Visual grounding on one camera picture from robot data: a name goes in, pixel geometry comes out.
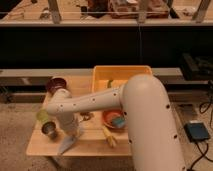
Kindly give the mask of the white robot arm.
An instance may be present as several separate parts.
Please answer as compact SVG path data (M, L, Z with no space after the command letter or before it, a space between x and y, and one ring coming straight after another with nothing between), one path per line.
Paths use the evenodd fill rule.
M124 112L135 171L186 171L166 89L153 75L135 75L119 87L75 98L59 89L46 106L66 132L74 113L109 109Z

